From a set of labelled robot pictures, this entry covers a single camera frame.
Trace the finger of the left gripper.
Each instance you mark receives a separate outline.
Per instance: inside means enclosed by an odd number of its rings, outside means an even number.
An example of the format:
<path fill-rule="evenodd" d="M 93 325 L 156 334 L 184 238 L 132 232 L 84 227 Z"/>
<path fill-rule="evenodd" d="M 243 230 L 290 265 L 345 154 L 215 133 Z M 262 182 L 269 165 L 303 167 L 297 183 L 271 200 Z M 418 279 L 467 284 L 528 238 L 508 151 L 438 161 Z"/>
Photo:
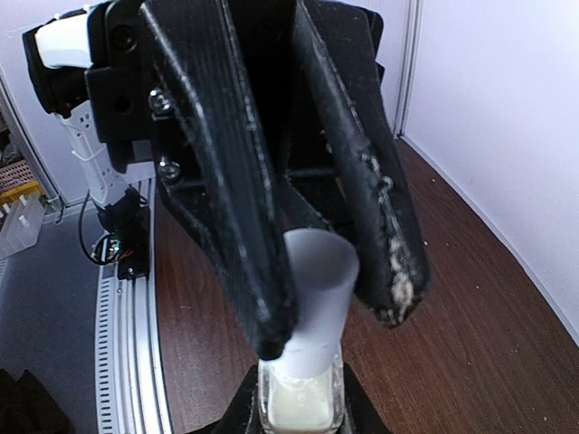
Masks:
<path fill-rule="evenodd" d="M 429 264 L 389 128 L 366 11 L 296 4 L 293 50 L 303 68 L 356 231 L 358 298 L 385 326 L 421 303 Z"/>

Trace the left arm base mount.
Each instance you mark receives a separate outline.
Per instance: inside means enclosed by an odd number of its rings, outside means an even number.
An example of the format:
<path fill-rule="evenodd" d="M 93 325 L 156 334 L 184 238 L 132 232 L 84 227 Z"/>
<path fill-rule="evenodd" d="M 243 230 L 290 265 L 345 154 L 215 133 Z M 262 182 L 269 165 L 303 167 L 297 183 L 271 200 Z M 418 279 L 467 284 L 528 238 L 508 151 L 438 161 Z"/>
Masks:
<path fill-rule="evenodd" d="M 104 208 L 95 205 L 100 225 L 106 234 L 96 242 L 93 250 L 87 249 L 83 237 L 83 218 L 89 201 L 95 203 L 90 197 L 90 190 L 85 194 L 78 220 L 78 238 L 85 258 L 97 266 L 118 264 L 119 280 L 148 277 L 148 200 L 129 186 L 119 201 Z"/>

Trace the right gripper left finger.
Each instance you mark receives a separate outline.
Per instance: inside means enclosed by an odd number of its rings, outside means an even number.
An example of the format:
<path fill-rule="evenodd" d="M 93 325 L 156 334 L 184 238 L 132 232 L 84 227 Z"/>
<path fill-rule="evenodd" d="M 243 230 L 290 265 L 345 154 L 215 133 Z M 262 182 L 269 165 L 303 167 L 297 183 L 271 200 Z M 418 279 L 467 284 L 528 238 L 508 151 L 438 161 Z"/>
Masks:
<path fill-rule="evenodd" d="M 259 414 L 259 371 L 254 364 L 245 375 L 241 385 L 223 416 L 212 428 L 214 434 L 262 433 Z"/>

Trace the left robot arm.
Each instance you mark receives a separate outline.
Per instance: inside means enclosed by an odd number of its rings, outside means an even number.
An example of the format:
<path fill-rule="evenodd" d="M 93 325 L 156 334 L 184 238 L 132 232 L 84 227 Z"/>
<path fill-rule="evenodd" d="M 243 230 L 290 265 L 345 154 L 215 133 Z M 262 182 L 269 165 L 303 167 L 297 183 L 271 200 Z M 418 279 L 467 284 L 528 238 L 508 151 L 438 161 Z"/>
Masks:
<path fill-rule="evenodd" d="M 384 112 L 378 12 L 336 1 L 105 1 L 23 35 L 117 257 L 141 261 L 144 202 L 119 175 L 150 144 L 166 209 L 204 251 L 263 360 L 297 328 L 286 222 L 356 247 L 356 296 L 402 324 L 429 287 Z"/>

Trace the white nail polish cap brush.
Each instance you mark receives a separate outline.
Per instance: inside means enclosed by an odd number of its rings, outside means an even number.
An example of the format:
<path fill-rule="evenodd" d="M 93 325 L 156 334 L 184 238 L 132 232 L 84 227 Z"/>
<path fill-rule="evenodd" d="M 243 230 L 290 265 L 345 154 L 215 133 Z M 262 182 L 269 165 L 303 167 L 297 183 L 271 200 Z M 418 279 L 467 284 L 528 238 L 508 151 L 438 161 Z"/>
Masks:
<path fill-rule="evenodd" d="M 330 231 L 296 229 L 284 240 L 299 319 L 275 365 L 290 378 L 307 379 L 325 372 L 338 354 L 360 261 L 355 247 Z"/>

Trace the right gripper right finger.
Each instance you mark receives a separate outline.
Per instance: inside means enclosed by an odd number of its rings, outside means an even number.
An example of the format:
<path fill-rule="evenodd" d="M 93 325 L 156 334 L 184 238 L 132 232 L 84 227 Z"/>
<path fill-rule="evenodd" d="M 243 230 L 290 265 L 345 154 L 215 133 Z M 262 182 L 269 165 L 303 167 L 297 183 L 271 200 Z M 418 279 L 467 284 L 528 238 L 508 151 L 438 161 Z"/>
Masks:
<path fill-rule="evenodd" d="M 345 412 L 340 434 L 392 434 L 349 364 L 343 367 Z"/>

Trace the white nail polish bottle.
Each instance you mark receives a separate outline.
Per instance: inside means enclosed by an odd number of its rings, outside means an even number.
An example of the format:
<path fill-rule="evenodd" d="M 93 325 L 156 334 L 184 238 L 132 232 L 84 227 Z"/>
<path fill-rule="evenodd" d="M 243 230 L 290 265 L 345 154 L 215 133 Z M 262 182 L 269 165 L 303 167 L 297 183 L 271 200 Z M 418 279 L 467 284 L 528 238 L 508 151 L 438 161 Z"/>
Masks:
<path fill-rule="evenodd" d="M 345 416 L 342 354 L 315 377 L 297 379 L 258 362 L 257 396 L 265 433 L 336 433 Z"/>

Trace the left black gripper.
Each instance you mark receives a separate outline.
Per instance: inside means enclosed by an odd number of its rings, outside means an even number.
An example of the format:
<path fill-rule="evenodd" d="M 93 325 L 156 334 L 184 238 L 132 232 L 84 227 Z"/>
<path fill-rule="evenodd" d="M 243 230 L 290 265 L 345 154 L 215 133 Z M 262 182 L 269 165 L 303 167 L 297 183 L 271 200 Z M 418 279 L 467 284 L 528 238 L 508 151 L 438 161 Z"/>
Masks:
<path fill-rule="evenodd" d="M 303 68 L 299 1 L 114 1 L 89 16 L 85 75 L 113 166 L 150 140 L 165 207 L 203 249 L 257 356 L 297 321 L 280 215 L 355 234 Z M 376 47 L 382 21 L 366 11 Z"/>

